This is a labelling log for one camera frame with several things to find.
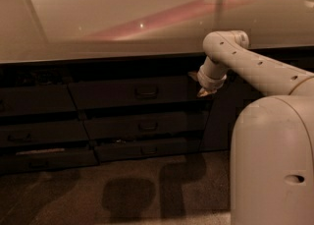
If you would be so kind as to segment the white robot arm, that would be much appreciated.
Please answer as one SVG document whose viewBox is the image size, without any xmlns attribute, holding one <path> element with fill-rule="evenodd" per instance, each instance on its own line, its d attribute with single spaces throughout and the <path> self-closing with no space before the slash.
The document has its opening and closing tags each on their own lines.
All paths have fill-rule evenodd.
<svg viewBox="0 0 314 225">
<path fill-rule="evenodd" d="M 314 74 L 254 53 L 241 30 L 203 40 L 193 78 L 200 97 L 232 70 L 263 94 L 238 116 L 232 136 L 232 225 L 314 225 Z"/>
</svg>

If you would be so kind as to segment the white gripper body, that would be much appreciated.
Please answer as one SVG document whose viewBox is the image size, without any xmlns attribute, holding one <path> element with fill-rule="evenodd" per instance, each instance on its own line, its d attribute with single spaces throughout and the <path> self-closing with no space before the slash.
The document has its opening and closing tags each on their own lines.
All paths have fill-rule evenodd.
<svg viewBox="0 0 314 225">
<path fill-rule="evenodd" d="M 202 65 L 197 72 L 199 84 L 205 90 L 217 90 L 223 86 L 227 75 L 223 75 L 220 79 L 214 79 L 209 74 L 210 70 Z"/>
</svg>

